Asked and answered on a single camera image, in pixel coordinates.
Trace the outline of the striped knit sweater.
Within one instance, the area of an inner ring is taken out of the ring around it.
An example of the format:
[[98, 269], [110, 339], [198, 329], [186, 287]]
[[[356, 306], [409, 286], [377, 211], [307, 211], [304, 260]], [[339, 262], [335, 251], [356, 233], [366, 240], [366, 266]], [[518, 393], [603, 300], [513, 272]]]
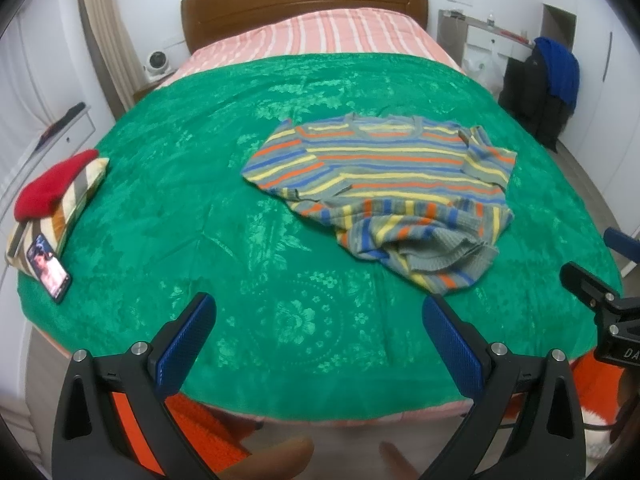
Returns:
[[480, 126], [348, 114], [282, 122], [242, 176], [334, 229], [356, 258], [443, 295], [475, 285], [497, 258], [515, 163]]

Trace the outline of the orange fuzzy garment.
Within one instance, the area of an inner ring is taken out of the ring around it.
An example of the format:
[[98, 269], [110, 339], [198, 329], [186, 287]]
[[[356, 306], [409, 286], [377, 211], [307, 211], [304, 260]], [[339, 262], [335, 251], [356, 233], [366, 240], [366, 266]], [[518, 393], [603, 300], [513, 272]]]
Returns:
[[[572, 365], [573, 375], [586, 422], [603, 426], [617, 416], [622, 420], [624, 408], [639, 393], [639, 367], [624, 370], [597, 361], [593, 352]], [[138, 462], [155, 472], [164, 474], [148, 439], [134, 418], [125, 393], [112, 393], [115, 410]], [[307, 437], [290, 440], [251, 453], [241, 441], [250, 436], [254, 427], [250, 422], [226, 413], [217, 413], [184, 394], [171, 396], [166, 405], [186, 440], [206, 465], [221, 479], [293, 479], [301, 474], [314, 455], [314, 441]], [[621, 451], [623, 437], [630, 437], [628, 426], [605, 431], [587, 430], [588, 471], [593, 470], [611, 450]], [[417, 479], [419, 473], [393, 443], [382, 442], [378, 447], [382, 460], [393, 479]]]

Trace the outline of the smartphone with lit screen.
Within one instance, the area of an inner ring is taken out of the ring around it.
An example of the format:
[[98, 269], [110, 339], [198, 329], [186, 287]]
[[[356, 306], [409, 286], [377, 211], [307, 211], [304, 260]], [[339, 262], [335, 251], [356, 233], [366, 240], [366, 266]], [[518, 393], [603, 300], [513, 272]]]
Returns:
[[26, 252], [32, 272], [49, 297], [60, 304], [70, 284], [72, 276], [64, 269], [52, 246], [43, 234], [38, 234]]

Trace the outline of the black jacket on chair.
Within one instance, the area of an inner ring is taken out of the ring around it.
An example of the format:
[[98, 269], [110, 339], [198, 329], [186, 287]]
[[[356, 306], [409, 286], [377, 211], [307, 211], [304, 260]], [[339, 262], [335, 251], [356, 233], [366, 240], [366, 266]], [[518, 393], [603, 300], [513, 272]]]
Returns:
[[567, 103], [551, 93], [547, 63], [537, 47], [525, 61], [509, 58], [498, 104], [540, 145], [553, 153], [573, 114]]

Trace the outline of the blue garment on chair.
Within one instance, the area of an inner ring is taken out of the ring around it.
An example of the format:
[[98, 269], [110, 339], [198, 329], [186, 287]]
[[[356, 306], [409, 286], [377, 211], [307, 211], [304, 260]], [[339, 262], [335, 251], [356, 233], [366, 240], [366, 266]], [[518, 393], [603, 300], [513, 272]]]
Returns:
[[548, 37], [536, 38], [535, 49], [540, 53], [547, 67], [549, 93], [563, 102], [573, 113], [577, 105], [580, 84], [577, 58], [564, 44]]

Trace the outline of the green floral bedspread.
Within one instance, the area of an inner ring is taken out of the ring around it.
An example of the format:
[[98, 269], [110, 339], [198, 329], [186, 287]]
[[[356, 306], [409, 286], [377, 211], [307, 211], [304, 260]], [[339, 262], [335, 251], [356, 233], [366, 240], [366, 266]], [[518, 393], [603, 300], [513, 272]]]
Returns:
[[460, 396], [422, 325], [430, 292], [356, 258], [334, 229], [242, 176], [282, 122], [348, 114], [480, 126], [514, 152], [514, 218], [498, 256], [475, 285], [444, 296], [514, 352], [576, 359], [594, 346], [562, 265], [622, 280], [584, 202], [483, 87], [401, 54], [264, 58], [153, 91], [100, 142], [106, 178], [61, 257], [67, 295], [56, 304], [21, 275], [25, 315], [63, 348], [104, 356], [150, 339], [207, 292], [217, 323], [183, 387], [194, 400], [305, 422], [449, 408]]

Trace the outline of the striped cushion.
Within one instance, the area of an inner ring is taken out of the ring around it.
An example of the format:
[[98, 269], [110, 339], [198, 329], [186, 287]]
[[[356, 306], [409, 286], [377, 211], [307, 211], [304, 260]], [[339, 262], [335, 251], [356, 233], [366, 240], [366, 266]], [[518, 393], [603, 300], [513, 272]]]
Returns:
[[103, 182], [109, 161], [108, 158], [99, 156], [89, 162], [49, 217], [16, 222], [6, 242], [6, 263], [36, 280], [26, 258], [30, 244], [38, 234], [43, 234], [54, 252], [58, 256], [62, 254], [75, 223]]

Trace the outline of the white bedside desk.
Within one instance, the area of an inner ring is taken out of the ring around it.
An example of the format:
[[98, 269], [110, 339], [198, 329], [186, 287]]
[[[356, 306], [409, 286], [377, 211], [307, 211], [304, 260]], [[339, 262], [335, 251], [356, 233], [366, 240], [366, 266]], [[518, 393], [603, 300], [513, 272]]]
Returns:
[[509, 35], [508, 31], [470, 18], [460, 11], [439, 10], [438, 44], [469, 76], [498, 99], [509, 61], [524, 62], [533, 44]]

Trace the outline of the red knit hat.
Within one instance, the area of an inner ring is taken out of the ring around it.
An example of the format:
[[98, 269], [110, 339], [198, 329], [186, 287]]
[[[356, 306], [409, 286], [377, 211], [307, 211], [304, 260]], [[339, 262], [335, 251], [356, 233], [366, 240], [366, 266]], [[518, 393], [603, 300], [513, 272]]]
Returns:
[[81, 170], [98, 157], [99, 151], [90, 148], [58, 162], [30, 182], [18, 194], [14, 219], [23, 222], [49, 217]]

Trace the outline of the white side cabinet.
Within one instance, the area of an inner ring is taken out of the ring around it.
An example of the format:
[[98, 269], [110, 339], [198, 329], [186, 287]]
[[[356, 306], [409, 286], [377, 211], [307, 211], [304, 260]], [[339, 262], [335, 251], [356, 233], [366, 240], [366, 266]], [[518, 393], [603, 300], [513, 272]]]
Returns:
[[40, 136], [47, 130], [38, 118], [27, 118], [24, 112], [11, 112], [1, 109], [1, 196], [8, 196], [10, 189], [17, 182], [18, 175], [31, 162], [38, 164], [56, 144], [79, 146], [82, 141], [72, 140], [72, 129], [82, 126], [85, 122], [89, 126], [89, 133], [96, 131], [96, 126], [90, 116], [92, 109], [86, 104], [84, 111], [78, 115], [66, 128], [50, 139], [40, 150], [36, 145]]

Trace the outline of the black remote on cabinet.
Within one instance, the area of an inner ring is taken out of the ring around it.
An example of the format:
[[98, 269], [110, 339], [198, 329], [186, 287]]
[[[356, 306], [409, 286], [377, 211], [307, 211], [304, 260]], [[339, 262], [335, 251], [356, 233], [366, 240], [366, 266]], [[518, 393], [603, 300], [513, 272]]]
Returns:
[[42, 148], [44, 144], [46, 144], [50, 139], [52, 139], [64, 128], [66, 128], [78, 115], [80, 115], [84, 111], [85, 108], [85, 102], [79, 102], [69, 108], [60, 119], [50, 125], [50, 127], [48, 127], [47, 130], [40, 136], [36, 145], [36, 151], [40, 150], [40, 148]]

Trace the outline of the pink striped bed sheet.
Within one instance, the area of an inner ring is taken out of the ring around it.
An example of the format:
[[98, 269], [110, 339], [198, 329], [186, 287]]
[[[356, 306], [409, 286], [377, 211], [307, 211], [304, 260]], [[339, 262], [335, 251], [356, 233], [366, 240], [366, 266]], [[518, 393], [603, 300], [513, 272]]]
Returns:
[[375, 8], [335, 9], [288, 18], [199, 48], [162, 85], [263, 58], [334, 53], [404, 54], [461, 70], [436, 40], [405, 14]]

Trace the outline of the beige curtain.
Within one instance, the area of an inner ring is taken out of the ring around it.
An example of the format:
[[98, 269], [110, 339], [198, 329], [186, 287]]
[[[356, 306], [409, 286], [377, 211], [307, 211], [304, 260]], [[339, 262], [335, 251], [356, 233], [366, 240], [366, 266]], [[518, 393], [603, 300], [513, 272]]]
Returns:
[[146, 79], [116, 0], [78, 0], [93, 68], [107, 106], [119, 119]]

